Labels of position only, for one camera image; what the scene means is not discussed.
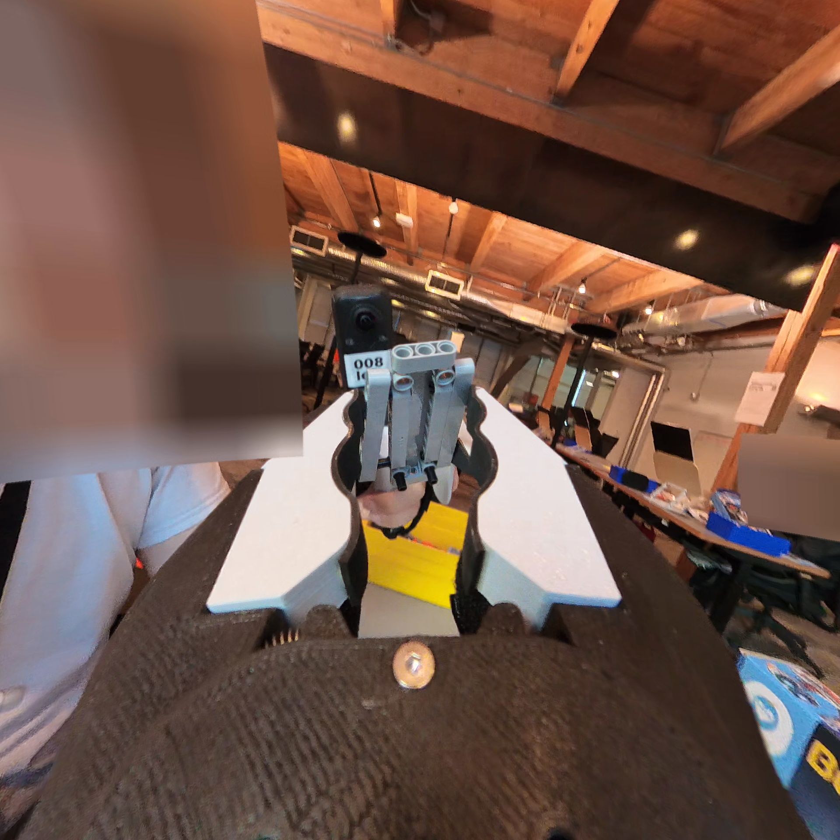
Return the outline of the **silver air duct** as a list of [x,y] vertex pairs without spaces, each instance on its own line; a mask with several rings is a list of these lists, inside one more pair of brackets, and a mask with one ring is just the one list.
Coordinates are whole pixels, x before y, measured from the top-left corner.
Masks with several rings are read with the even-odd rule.
[[641,321],[628,323],[624,337],[670,337],[715,332],[743,324],[786,315],[788,310],[767,301],[746,296],[727,295],[704,298],[677,307],[655,311]]

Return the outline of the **long wooden table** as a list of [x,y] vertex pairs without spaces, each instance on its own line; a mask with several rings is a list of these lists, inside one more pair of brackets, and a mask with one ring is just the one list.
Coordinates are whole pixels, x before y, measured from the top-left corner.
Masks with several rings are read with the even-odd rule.
[[651,524],[659,531],[665,532],[669,538],[677,541],[676,532],[680,532],[689,540],[709,548],[715,546],[720,553],[734,553],[737,559],[750,558],[752,564],[760,564],[768,568],[786,569],[811,578],[829,581],[832,574],[820,565],[810,563],[791,555],[774,557],[755,549],[742,546],[726,540],[711,532],[697,519],[672,511],[657,504],[649,495],[622,485],[610,475],[610,465],[601,458],[597,458],[577,447],[567,447],[562,444],[555,446],[555,451],[567,461],[575,463],[582,469],[589,470],[604,485],[610,487],[614,494],[618,493],[627,499],[626,506],[636,511],[645,511],[640,517],[650,519]]

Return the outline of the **black office chair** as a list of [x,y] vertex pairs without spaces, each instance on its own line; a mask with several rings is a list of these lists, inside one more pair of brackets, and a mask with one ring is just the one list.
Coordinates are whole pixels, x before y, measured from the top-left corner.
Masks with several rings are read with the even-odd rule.
[[742,573],[741,590],[732,612],[749,617],[746,633],[760,635],[764,630],[770,631],[800,664],[822,678],[824,673],[808,654],[804,638],[783,625],[776,613],[798,616],[829,633],[838,633],[839,543],[801,535],[786,538],[791,543],[792,557],[817,566],[828,577],[776,563],[749,563],[752,556],[742,552],[686,543],[686,555],[692,565],[689,588],[711,613],[715,596],[725,595],[728,584]]

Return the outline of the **blue plastic bin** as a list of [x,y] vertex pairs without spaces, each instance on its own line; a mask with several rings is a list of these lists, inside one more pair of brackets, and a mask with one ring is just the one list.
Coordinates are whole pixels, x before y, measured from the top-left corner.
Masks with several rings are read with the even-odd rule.
[[659,487],[659,482],[655,479],[617,465],[611,465],[609,476],[617,485],[645,495],[652,494]]
[[770,557],[782,557],[791,551],[791,543],[788,539],[731,520],[715,511],[708,513],[707,529],[721,539]]

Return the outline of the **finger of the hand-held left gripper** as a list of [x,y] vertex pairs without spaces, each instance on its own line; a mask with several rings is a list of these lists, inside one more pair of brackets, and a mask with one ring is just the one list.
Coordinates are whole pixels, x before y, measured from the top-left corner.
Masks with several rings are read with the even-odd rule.
[[475,375],[475,363],[471,358],[457,359],[454,365],[453,395],[450,403],[450,462],[455,462],[459,431],[465,420]]
[[360,441],[360,483],[370,483],[373,489],[391,489],[389,467],[379,467],[382,441],[388,451],[387,410],[392,387],[389,369],[367,371],[364,385],[364,431]]

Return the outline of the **yellow plastic bin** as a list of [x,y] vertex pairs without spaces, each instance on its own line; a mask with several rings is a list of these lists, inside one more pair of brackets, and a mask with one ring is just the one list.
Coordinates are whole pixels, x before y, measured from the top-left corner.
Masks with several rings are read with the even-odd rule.
[[468,514],[435,502],[409,534],[388,539],[363,522],[369,582],[450,609]]

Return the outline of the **open white cardboard box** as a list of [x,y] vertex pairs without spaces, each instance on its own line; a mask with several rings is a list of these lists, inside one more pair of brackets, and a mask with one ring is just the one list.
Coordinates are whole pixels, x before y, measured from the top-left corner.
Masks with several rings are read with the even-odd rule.
[[656,421],[649,426],[658,482],[680,487],[690,497],[709,496],[731,437]]

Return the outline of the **small blue toy box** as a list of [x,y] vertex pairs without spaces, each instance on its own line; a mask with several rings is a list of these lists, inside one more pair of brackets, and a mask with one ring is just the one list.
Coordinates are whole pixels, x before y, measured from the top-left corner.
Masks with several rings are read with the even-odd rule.
[[749,520],[742,509],[737,491],[717,489],[710,496],[710,512],[738,526],[748,526]]

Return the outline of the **white paper notice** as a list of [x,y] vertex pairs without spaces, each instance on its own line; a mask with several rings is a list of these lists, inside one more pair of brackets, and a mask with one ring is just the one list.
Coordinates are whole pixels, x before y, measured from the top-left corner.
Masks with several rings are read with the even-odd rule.
[[783,372],[755,371],[751,373],[734,416],[735,422],[762,427],[767,421],[784,378]]

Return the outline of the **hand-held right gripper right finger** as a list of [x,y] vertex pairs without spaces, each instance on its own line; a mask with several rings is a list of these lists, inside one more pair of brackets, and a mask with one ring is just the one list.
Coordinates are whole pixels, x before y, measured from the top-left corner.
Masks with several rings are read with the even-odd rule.
[[458,468],[478,489],[470,503],[451,609],[475,634],[491,607],[515,607],[543,630],[557,605],[614,608],[622,595],[565,461],[484,388],[465,416]]

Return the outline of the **grey toy beam assembly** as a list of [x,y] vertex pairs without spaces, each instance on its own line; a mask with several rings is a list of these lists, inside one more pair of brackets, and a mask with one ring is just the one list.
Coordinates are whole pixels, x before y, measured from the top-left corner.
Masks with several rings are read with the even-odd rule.
[[392,487],[437,483],[453,464],[466,404],[457,348],[449,340],[392,350],[388,459]]

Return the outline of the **person's left hand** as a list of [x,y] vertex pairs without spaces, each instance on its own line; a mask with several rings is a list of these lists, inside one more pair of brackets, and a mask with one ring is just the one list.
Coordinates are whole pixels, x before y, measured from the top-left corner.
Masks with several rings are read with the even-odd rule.
[[379,491],[370,487],[358,497],[363,520],[384,529],[406,526],[417,515],[427,484],[417,482],[405,490]]

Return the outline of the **blue toy kit box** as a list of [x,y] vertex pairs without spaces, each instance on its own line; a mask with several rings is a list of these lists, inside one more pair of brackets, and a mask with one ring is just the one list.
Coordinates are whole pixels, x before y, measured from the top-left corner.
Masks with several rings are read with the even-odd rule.
[[805,668],[745,649],[738,673],[764,747],[814,838],[839,837],[838,695]]

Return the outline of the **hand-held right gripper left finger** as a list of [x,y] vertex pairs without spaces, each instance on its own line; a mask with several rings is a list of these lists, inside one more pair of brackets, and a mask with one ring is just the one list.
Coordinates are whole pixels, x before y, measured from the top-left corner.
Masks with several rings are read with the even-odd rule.
[[259,478],[211,590],[210,613],[278,610],[299,627],[333,606],[361,622],[368,560],[356,499],[364,399],[346,392],[303,430],[302,455],[273,458]]

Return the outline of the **person's left forearm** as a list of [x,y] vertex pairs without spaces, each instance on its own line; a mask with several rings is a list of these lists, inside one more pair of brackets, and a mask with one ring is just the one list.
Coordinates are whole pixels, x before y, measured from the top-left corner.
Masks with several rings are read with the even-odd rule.
[[160,572],[161,568],[165,566],[181,544],[181,536],[175,535],[147,548],[139,549],[136,553],[136,560],[145,575],[149,579],[152,579]]

